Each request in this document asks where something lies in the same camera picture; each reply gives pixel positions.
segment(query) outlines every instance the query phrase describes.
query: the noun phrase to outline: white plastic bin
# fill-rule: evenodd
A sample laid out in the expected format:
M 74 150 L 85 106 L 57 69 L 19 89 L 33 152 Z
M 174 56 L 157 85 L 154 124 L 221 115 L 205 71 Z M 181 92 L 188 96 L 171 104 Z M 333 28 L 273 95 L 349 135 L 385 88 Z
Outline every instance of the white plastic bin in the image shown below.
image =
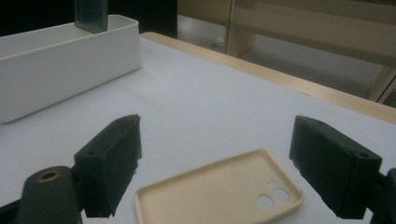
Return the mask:
M 139 68 L 138 22 L 108 16 L 93 35 L 74 23 L 0 37 L 0 122 L 18 119 Z

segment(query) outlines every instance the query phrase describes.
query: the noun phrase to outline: beige phone case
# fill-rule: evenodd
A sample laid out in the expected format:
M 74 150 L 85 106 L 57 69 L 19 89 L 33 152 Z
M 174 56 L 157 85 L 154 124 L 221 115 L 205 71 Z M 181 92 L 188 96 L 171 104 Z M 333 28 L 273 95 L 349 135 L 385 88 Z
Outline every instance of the beige phone case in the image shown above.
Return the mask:
M 135 204 L 139 224 L 255 224 L 285 216 L 303 199 L 259 149 L 142 187 Z

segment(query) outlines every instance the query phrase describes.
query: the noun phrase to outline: floor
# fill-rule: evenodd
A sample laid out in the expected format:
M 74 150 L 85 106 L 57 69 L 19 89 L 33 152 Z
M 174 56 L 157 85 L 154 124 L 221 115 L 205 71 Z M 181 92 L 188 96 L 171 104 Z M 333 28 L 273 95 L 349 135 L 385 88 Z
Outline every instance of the floor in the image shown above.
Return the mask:
M 177 26 L 178 39 L 224 51 L 224 26 L 183 16 L 177 17 Z M 380 68 L 379 64 L 262 35 L 257 36 L 252 49 L 238 58 L 363 98 L 367 97 L 373 76 Z M 396 89 L 384 104 L 396 107 Z

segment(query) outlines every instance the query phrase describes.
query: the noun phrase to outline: white table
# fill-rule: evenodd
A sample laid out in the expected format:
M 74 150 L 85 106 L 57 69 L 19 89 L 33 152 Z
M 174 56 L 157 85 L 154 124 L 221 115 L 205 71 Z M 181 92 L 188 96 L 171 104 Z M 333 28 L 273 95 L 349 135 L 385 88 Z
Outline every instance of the white table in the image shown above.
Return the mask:
M 396 125 L 278 86 L 231 67 L 141 38 L 140 69 L 30 116 L 0 125 L 0 205 L 21 197 L 41 169 L 73 166 L 73 156 L 109 122 L 141 117 L 143 158 L 115 217 L 84 223 L 137 223 L 143 185 L 256 148 L 265 148 L 304 192 L 302 207 L 277 223 L 361 223 L 337 218 L 289 160 L 294 118 L 335 129 L 396 166 Z M 371 218 L 366 213 L 364 223 Z

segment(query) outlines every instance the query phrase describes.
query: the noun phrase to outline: wooden table edge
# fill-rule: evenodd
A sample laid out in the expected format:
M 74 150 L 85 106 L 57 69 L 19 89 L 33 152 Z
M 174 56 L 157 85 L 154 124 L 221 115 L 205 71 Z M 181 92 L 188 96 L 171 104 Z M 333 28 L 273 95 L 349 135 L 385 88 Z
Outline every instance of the wooden table edge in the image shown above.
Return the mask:
M 354 110 L 370 117 L 382 119 L 384 121 L 396 124 L 396 108 L 381 105 L 355 95 L 337 91 L 314 82 L 277 72 L 276 70 L 254 63 L 249 63 L 210 49 L 204 49 L 165 35 L 147 32 L 141 34 L 141 36 L 167 47 L 187 52 L 191 55 L 207 59 L 214 63 L 222 64 L 251 74 L 255 77 L 263 78 L 277 85 L 299 91 L 315 98 L 319 98 L 331 104 L 340 105 L 344 108 Z

